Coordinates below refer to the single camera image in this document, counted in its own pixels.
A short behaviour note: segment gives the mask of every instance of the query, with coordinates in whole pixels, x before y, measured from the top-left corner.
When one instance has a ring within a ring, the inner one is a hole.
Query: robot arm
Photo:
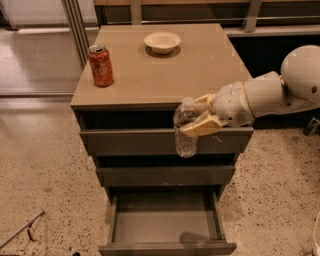
[[[199,117],[180,128],[190,137],[239,127],[269,114],[290,114],[320,107],[320,47],[302,46],[283,61],[281,74],[270,72],[222,87],[196,99]]]

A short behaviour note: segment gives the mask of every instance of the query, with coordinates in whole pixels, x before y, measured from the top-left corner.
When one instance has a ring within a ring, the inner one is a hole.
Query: concrete floor
[[[95,33],[89,35],[91,42]],[[0,90],[74,90],[81,69],[69,33],[0,30]],[[110,204],[78,135],[70,99],[0,100],[0,255],[99,255]],[[320,136],[256,130],[219,202],[232,256],[305,255],[320,210]],[[320,241],[320,224],[317,227]]]

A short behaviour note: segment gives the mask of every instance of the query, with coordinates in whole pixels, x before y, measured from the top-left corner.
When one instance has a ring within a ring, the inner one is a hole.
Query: water bottle
[[[180,132],[180,127],[193,122],[197,118],[194,111],[193,98],[186,97],[175,111],[173,122],[175,131],[176,151],[179,156],[189,158],[197,152],[198,137],[188,137]]]

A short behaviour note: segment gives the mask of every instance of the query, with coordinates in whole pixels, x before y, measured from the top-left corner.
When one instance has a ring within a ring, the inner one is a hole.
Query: cord
[[[314,244],[316,245],[317,248],[319,247],[319,245],[318,245],[318,243],[316,241],[316,227],[317,227],[317,224],[318,224],[318,221],[319,221],[319,216],[320,216],[320,211],[318,213],[318,217],[316,219],[316,223],[314,224],[314,228],[313,228],[313,241],[314,241]]]

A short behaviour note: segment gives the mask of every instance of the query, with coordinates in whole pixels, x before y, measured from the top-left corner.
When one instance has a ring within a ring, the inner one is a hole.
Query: white bowl
[[[156,32],[147,35],[144,38],[147,46],[152,48],[152,51],[158,54],[168,54],[174,47],[178,46],[181,39],[178,35],[170,32]]]

